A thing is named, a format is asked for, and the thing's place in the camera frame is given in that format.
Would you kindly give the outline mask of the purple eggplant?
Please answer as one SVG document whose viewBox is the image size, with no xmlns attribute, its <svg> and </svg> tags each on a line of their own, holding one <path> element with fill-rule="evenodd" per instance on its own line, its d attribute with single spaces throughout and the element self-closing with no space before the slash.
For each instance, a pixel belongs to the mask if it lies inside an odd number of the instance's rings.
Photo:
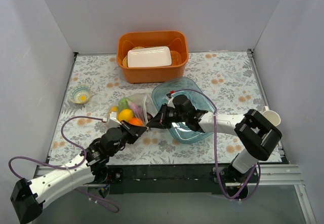
<svg viewBox="0 0 324 224">
<path fill-rule="evenodd" d="M 133 111 L 134 115 L 138 118 L 145 119 L 144 110 L 141 106 L 133 103 L 132 101 L 128 100 L 129 108 Z"/>
</svg>

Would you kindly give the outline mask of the clear zip top bag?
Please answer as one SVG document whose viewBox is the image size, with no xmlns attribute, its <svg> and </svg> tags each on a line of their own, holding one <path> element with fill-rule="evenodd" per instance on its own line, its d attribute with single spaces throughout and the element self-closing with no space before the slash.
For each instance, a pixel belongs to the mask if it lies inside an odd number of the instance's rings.
<svg viewBox="0 0 324 224">
<path fill-rule="evenodd" d="M 157 114 L 157 109 L 148 93 L 137 93 L 114 101 L 107 113 L 107 126 L 118 127 L 121 121 L 135 126 L 146 124 Z"/>
</svg>

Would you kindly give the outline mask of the orange tangerine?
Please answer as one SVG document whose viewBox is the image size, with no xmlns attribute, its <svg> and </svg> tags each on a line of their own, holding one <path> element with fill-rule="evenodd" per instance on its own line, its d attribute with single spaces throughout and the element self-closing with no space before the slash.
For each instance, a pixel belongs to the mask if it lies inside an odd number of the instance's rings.
<svg viewBox="0 0 324 224">
<path fill-rule="evenodd" d="M 140 126 L 140 127 L 144 126 L 144 123 L 140 118 L 131 118 L 129 120 L 129 123 L 135 126 Z"/>
</svg>

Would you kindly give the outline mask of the yellow lemon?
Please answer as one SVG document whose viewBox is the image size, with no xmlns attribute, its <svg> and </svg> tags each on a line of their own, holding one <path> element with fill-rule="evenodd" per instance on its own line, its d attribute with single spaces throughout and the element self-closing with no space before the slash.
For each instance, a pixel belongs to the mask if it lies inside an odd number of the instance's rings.
<svg viewBox="0 0 324 224">
<path fill-rule="evenodd" d="M 123 109 L 119 114 L 117 119 L 121 122 L 121 121 L 125 121 L 125 122 L 129 122 L 132 118 L 134 117 L 134 113 L 131 109 Z"/>
</svg>

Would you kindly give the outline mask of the green custard apple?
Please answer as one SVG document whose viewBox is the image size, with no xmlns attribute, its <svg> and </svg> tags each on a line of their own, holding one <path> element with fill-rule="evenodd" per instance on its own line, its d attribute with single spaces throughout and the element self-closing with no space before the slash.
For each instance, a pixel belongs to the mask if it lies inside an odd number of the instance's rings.
<svg viewBox="0 0 324 224">
<path fill-rule="evenodd" d="M 128 104 L 128 99 L 127 98 L 122 98 L 119 102 L 118 102 L 118 109 L 120 111 L 124 110 L 124 109 L 129 109 L 129 104 Z"/>
</svg>

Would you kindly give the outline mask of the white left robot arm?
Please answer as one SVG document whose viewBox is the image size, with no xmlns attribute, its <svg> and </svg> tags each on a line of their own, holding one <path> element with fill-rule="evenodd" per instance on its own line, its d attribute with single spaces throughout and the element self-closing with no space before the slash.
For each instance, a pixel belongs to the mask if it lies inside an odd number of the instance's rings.
<svg viewBox="0 0 324 224">
<path fill-rule="evenodd" d="M 16 182 L 10 200 L 20 223 L 35 220 L 49 204 L 86 183 L 110 183 L 115 174 L 107 163 L 126 144 L 133 144 L 146 127 L 122 121 L 109 128 L 79 155 L 65 165 L 31 180 Z"/>
</svg>

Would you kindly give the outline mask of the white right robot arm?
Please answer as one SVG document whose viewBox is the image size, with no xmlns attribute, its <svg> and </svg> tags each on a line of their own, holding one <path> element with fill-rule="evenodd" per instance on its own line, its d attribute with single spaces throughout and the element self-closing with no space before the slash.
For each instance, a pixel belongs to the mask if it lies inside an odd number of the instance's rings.
<svg viewBox="0 0 324 224">
<path fill-rule="evenodd" d="M 282 138 L 277 128 L 281 118 L 268 107 L 261 111 L 251 109 L 243 115 L 217 115 L 195 108 L 185 95 L 172 97 L 167 104 L 163 104 L 147 126 L 170 129 L 175 123 L 184 123 L 194 132 L 237 136 L 245 148 L 235 157 L 229 169 L 229 176 L 235 182 L 243 181 L 248 170 L 259 161 L 267 161 Z"/>
</svg>

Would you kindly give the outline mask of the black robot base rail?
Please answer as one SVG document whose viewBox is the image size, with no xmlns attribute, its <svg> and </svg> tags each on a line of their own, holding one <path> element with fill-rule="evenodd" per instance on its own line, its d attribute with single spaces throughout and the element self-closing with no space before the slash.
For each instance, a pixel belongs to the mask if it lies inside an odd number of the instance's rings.
<svg viewBox="0 0 324 224">
<path fill-rule="evenodd" d="M 135 193 L 212 193 L 220 195 L 222 184 L 232 196 L 245 180 L 256 183 L 258 174 L 252 176 L 234 172 L 228 164 L 220 166 L 220 180 L 213 164 L 185 165 L 119 165 L 108 166 L 90 183 L 102 196 L 107 194 Z"/>
</svg>

